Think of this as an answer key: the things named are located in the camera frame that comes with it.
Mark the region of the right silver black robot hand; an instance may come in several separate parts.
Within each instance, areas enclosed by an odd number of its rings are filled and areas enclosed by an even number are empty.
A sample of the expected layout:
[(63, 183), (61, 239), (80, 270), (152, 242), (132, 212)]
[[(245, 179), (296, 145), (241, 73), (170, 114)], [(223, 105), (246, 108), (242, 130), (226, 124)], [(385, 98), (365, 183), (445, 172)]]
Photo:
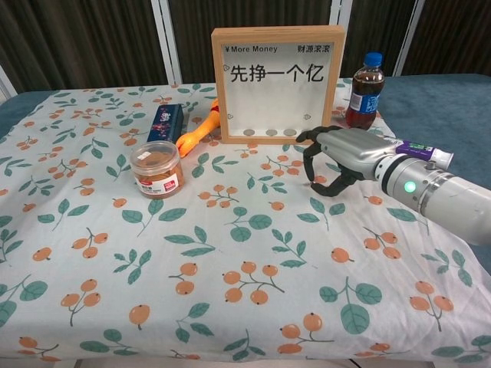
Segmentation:
[[(357, 181), (376, 179), (376, 168), (387, 157), (395, 155), (395, 145), (373, 133), (358, 128), (318, 126), (300, 133), (295, 141), (312, 144), (303, 151), (305, 173), (311, 188), (321, 196), (335, 197)], [(334, 160), (340, 175), (329, 185), (315, 181), (313, 159), (320, 153)]]

